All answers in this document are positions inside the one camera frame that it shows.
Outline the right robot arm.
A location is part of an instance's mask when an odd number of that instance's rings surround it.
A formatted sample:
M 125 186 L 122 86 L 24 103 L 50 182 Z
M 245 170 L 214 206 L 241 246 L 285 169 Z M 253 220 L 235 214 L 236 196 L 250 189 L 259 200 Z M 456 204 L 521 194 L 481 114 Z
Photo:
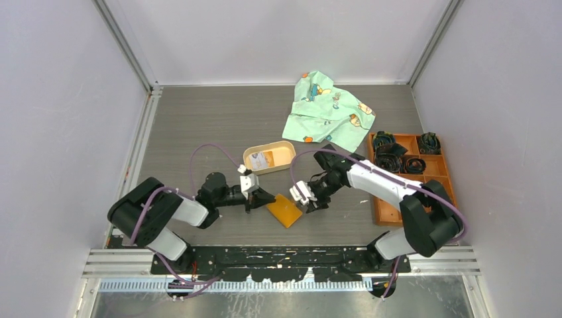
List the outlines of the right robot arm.
M 369 266 L 386 271 L 399 256 L 433 256 L 442 246 L 460 240 L 468 226 L 442 183 L 417 182 L 388 172 L 358 154 L 343 154 L 331 145 L 314 150 L 322 169 L 309 181 L 295 181 L 290 192 L 306 212 L 327 209 L 342 187 L 383 200 L 401 215 L 402 226 L 368 244 Z

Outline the orange leather card holder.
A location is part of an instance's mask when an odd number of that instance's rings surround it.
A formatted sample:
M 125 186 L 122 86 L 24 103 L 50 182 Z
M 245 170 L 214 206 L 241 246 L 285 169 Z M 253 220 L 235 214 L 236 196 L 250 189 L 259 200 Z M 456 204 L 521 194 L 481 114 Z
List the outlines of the orange leather card holder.
M 296 204 L 282 194 L 275 196 L 273 203 L 268 203 L 266 208 L 286 229 L 290 228 L 303 215 Z

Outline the credit card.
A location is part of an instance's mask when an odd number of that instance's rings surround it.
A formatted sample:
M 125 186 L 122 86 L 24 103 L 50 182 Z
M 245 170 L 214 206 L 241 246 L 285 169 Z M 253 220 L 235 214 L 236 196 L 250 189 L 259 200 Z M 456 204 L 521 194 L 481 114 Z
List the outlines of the credit card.
M 250 154 L 249 162 L 253 171 L 264 170 L 275 166 L 272 151 L 260 151 Z

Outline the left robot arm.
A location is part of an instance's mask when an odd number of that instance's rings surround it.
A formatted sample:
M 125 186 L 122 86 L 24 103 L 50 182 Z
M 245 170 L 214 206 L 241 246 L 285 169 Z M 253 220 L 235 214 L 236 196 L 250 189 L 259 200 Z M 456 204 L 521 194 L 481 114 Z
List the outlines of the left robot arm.
M 274 195 L 259 186 L 252 172 L 243 173 L 234 186 L 227 184 L 222 173 L 210 173 L 193 198 L 149 177 L 114 203 L 107 219 L 129 237 L 131 244 L 154 250 L 171 269 L 183 274 L 194 263 L 193 250 L 168 228 L 171 220 L 206 229 L 218 220 L 221 207 L 242 205 L 250 212 L 275 201 Z

